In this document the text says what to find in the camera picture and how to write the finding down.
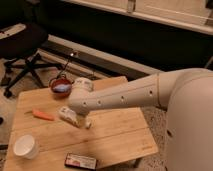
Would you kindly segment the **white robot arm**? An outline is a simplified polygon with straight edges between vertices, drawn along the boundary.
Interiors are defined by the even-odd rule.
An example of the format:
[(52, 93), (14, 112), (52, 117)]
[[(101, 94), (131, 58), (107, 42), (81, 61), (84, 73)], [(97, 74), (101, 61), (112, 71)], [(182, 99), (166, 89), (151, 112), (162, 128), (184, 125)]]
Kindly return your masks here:
[(68, 106), (87, 116), (103, 109), (159, 106), (167, 109), (167, 171), (213, 171), (213, 71), (180, 69), (95, 90), (74, 81)]

